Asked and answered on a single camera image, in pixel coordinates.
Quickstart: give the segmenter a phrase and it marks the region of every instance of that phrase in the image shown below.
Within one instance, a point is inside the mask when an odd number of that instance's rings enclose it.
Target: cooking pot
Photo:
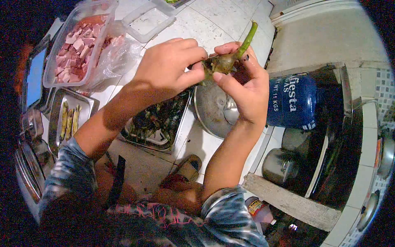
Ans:
[[[268,152],[262,164],[263,178],[278,185],[285,185],[298,174],[297,155],[275,148]]]
[[[395,141],[392,137],[384,137],[380,166],[377,173],[387,179],[395,159]]]

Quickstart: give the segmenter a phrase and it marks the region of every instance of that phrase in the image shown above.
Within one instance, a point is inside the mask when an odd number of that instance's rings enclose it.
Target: green stem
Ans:
[[[239,47],[239,49],[237,49],[237,52],[234,54],[235,59],[241,59],[244,52],[250,46],[252,38],[254,37],[257,28],[258,28],[258,23],[256,23],[255,21],[252,21],[252,27],[251,27],[250,31],[248,32],[247,37],[245,38],[241,47]]]

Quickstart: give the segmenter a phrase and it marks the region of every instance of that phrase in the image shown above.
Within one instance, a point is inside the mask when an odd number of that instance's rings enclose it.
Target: hand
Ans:
[[[127,85],[148,100],[148,106],[170,99],[187,87],[202,81],[207,52],[195,39],[175,38],[149,48]],[[189,64],[192,70],[185,72]]]
[[[241,42],[230,42],[214,48],[217,54],[235,52]],[[225,75],[215,72],[214,81],[236,102],[240,117],[238,121],[247,121],[264,127],[269,102],[269,75],[255,56],[252,47],[244,53],[241,62],[236,62],[237,72]]]

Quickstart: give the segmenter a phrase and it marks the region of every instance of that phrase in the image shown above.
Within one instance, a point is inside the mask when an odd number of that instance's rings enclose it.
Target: blue gas cylinder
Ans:
[[[267,124],[306,131],[314,129],[316,95],[316,82],[307,74],[270,79]]]

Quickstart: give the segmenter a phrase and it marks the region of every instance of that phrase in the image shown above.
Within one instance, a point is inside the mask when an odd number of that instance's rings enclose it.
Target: bottle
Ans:
[[[246,200],[245,205],[256,223],[269,223],[271,225],[276,223],[267,202],[259,201],[258,197],[252,196]]]

